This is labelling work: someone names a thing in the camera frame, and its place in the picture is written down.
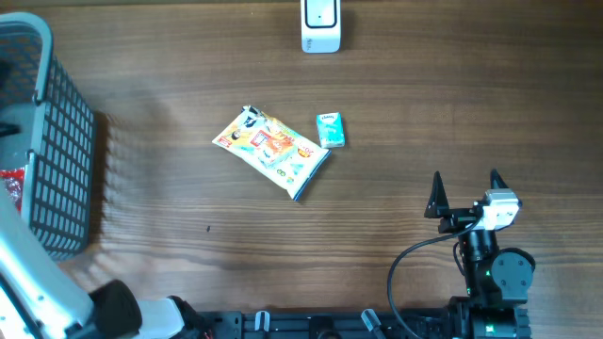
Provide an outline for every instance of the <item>small teal box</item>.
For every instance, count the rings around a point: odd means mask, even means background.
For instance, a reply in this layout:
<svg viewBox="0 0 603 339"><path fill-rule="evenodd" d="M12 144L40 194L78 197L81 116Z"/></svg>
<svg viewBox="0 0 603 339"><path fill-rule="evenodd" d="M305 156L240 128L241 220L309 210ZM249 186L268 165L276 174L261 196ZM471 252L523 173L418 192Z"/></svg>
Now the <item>small teal box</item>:
<svg viewBox="0 0 603 339"><path fill-rule="evenodd" d="M320 139L320 147L341 147L346 144L346 137L343 133L343 123L341 121L341 114L319 114L317 115L317 126L318 138Z"/></svg>

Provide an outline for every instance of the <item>plastic package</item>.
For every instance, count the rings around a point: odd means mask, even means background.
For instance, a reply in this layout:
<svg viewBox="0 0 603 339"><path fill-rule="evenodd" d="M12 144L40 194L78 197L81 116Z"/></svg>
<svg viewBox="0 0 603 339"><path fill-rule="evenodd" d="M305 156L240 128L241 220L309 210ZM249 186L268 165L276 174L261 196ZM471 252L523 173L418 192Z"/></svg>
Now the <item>plastic package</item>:
<svg viewBox="0 0 603 339"><path fill-rule="evenodd" d="M25 169L0 170L0 178L4 181L8 196L15 203L17 210L21 212Z"/></svg>
<svg viewBox="0 0 603 339"><path fill-rule="evenodd" d="M245 160L296 201L331 151L250 105L213 143Z"/></svg>
<svg viewBox="0 0 603 339"><path fill-rule="evenodd" d="M346 144L339 113L317 115L317 127L322 148L342 147Z"/></svg>

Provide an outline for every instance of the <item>red package in basket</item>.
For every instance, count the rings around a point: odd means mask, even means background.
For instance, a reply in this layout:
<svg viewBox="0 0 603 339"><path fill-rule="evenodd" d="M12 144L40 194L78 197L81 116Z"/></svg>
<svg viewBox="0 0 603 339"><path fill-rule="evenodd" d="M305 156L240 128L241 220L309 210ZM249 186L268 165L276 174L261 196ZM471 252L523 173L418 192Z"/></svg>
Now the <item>red package in basket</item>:
<svg viewBox="0 0 603 339"><path fill-rule="evenodd" d="M0 178L3 179L7 187L8 196L12 199L21 212L21 198L23 197L23 181L25 178L25 169L1 170Z"/></svg>

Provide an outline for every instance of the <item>basket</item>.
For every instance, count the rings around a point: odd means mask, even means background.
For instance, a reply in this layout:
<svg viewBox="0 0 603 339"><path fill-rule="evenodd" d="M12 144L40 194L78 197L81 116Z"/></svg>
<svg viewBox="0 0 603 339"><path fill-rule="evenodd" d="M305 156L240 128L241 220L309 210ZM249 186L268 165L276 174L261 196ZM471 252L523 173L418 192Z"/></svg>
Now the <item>basket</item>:
<svg viewBox="0 0 603 339"><path fill-rule="evenodd" d="M94 114L53 54L48 24L0 15L0 169L25 167L21 216L55 260L88 245Z"/></svg>

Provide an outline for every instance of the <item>wooden table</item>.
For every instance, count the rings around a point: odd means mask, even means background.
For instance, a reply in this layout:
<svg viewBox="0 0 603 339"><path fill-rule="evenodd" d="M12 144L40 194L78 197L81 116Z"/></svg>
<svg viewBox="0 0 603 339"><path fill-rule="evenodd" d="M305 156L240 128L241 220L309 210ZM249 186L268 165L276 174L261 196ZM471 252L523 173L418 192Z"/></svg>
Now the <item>wooden table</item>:
<svg viewBox="0 0 603 339"><path fill-rule="evenodd" d="M538 261L535 338L603 331L603 8L564 2L346 3L333 55L300 47L299 4L34 8L99 137L92 244L62 267L93 289L198 310L387 310L396 255L436 236L433 172L468 206L498 168L524 201L501 247ZM334 150L300 202L211 140L257 105ZM452 242L399 268L400 306L463 295Z"/></svg>

